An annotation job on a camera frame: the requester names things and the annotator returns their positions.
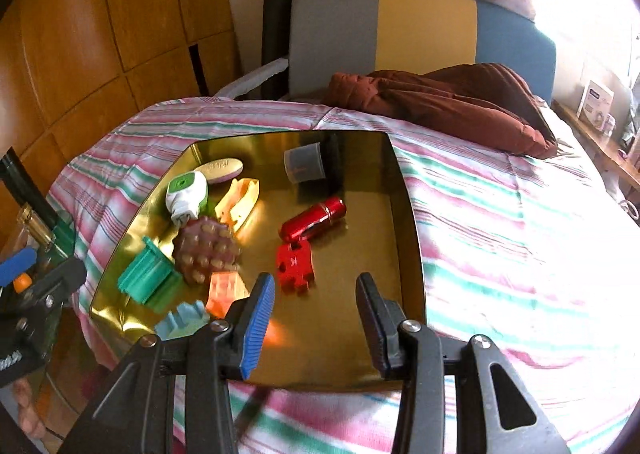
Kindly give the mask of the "orange cube blocks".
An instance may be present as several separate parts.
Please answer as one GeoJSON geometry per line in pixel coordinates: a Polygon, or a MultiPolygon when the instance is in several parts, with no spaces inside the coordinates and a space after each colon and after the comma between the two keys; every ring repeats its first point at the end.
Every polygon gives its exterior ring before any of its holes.
{"type": "Polygon", "coordinates": [[[238,271],[213,272],[210,276],[206,311],[212,318],[221,319],[235,300],[250,295],[238,271]]]}

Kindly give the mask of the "teal puzzle piece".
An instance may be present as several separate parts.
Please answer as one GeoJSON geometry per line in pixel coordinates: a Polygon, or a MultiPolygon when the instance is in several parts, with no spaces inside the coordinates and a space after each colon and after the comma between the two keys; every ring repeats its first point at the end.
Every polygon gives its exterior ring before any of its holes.
{"type": "Polygon", "coordinates": [[[210,315],[202,300],[195,303],[181,303],[170,311],[154,326],[155,334],[162,341],[191,336],[205,326],[210,315]]]}

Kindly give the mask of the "red puzzle piece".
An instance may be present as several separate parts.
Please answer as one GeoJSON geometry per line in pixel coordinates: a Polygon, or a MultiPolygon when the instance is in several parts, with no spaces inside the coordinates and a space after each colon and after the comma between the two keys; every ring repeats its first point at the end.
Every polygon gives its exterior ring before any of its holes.
{"type": "Polygon", "coordinates": [[[277,278],[288,294],[302,295],[314,284],[312,249],[306,240],[283,243],[277,250],[277,278]]]}

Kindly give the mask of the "brown studded massage ball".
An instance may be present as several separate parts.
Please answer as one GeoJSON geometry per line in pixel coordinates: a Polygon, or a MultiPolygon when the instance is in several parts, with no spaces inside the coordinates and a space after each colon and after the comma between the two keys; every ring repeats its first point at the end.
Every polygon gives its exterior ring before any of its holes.
{"type": "Polygon", "coordinates": [[[172,240],[176,270],[188,285],[203,285],[213,273],[238,271],[241,254],[230,228],[209,216],[189,221],[172,240]]]}

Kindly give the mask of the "orange plastic clip toy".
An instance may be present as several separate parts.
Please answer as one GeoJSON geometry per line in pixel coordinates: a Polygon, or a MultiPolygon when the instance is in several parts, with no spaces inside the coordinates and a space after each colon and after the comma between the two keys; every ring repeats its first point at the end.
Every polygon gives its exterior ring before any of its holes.
{"type": "Polygon", "coordinates": [[[215,206],[216,218],[233,233],[238,232],[253,211],[259,192],[258,179],[232,179],[229,190],[215,206]]]}

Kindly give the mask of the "red metal cylinder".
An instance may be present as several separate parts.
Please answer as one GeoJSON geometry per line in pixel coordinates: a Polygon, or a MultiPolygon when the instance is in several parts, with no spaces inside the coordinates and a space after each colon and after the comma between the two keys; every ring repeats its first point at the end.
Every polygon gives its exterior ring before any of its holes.
{"type": "Polygon", "coordinates": [[[311,240],[333,227],[346,215],[346,211],[343,199],[337,195],[331,196],[283,222],[279,237],[284,243],[311,240]]]}

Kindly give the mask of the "white green plug device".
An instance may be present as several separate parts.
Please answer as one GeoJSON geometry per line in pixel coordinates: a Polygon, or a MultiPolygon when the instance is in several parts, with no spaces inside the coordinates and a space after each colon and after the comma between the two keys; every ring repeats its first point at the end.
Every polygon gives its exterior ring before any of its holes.
{"type": "Polygon", "coordinates": [[[172,223],[177,227],[184,227],[191,220],[198,219],[207,201],[207,180],[200,171],[187,171],[168,183],[165,205],[172,223]]]}

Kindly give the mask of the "gold oval carved soap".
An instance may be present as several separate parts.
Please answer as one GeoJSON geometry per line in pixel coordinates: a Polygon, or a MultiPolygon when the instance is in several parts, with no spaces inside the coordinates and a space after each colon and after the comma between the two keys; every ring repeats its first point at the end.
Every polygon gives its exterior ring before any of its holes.
{"type": "Polygon", "coordinates": [[[201,173],[209,185],[217,185],[239,176],[244,168],[243,162],[235,157],[214,159],[195,168],[201,173]]]}

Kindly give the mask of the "clear plastic cup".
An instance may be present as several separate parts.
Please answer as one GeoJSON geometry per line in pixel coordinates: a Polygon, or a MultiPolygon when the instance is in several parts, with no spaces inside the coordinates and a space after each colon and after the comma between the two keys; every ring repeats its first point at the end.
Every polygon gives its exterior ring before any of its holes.
{"type": "Polygon", "coordinates": [[[285,174],[292,183],[326,178],[320,142],[286,150],[283,154],[283,164],[285,174]]]}

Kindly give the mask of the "gold capped glass bottle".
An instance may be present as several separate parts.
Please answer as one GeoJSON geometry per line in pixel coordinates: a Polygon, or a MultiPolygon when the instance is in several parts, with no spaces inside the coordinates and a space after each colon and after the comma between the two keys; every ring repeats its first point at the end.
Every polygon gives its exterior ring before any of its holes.
{"type": "Polygon", "coordinates": [[[54,244],[53,231],[28,203],[25,203],[18,212],[17,222],[45,251],[48,251],[54,244]]]}

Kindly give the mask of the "gold square tray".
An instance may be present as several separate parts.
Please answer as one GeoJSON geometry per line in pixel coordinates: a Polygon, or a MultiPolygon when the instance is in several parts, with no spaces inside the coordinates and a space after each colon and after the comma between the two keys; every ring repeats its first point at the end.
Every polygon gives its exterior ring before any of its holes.
{"type": "Polygon", "coordinates": [[[384,390],[372,365],[355,298],[359,274],[423,320],[425,297],[419,239],[409,194],[390,137],[379,131],[320,130],[256,133],[198,141],[170,167],[178,175],[213,159],[236,157],[260,183],[257,204],[238,239],[240,275],[252,285],[277,269],[279,228],[317,203],[285,175],[285,151],[322,140],[337,144],[344,219],[311,243],[314,283],[303,294],[278,292],[252,382],[304,391],[384,390]]]}

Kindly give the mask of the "striped bed sheet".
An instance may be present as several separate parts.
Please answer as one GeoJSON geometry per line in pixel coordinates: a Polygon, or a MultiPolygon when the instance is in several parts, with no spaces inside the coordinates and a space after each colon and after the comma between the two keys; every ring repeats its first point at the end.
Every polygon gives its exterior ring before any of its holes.
{"type": "Polygon", "coordinates": [[[489,336],[575,453],[602,453],[639,399],[639,230],[572,132],[539,161],[382,116],[300,102],[189,98],[155,104],[68,164],[49,191],[77,231],[87,281],[73,299],[96,361],[114,353],[90,321],[119,239],[172,162],[198,140],[268,130],[390,136],[409,190],[426,295],[440,333],[489,336]]]}

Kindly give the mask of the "dark red pillow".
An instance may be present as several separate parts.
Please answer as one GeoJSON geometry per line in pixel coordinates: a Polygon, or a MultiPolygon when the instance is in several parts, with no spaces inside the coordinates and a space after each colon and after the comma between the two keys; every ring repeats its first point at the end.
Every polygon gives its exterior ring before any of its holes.
{"type": "Polygon", "coordinates": [[[401,119],[514,155],[550,159],[558,152],[539,99],[524,78],[500,63],[459,64],[423,75],[335,73],[322,102],[401,119]]]}

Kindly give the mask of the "wooden side shelf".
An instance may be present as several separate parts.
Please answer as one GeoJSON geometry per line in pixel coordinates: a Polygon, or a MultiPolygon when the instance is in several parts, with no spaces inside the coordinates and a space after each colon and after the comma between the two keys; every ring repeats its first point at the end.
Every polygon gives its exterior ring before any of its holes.
{"type": "Polygon", "coordinates": [[[553,100],[551,109],[559,115],[559,118],[570,125],[579,136],[585,139],[592,148],[602,157],[605,165],[612,168],[620,178],[631,188],[639,190],[639,170],[634,167],[629,159],[623,157],[622,151],[610,137],[605,137],[598,133],[590,124],[582,122],[577,114],[563,103],[553,100]]]}

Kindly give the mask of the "grey yellow blue headboard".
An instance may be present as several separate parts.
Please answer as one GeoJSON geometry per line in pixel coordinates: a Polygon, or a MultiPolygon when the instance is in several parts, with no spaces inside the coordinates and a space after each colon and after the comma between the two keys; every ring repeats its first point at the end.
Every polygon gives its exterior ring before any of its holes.
{"type": "Polygon", "coordinates": [[[556,50],[533,21],[482,0],[293,0],[288,92],[311,98],[336,72],[425,74],[501,63],[551,100],[556,50]]]}

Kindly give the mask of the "white box on shelf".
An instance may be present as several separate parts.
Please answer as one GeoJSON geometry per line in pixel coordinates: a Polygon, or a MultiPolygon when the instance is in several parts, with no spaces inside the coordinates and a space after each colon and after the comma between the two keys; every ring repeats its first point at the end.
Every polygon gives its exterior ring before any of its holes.
{"type": "Polygon", "coordinates": [[[594,129],[602,131],[608,120],[613,100],[613,90],[590,81],[582,93],[577,117],[582,122],[590,124],[594,129]]]}

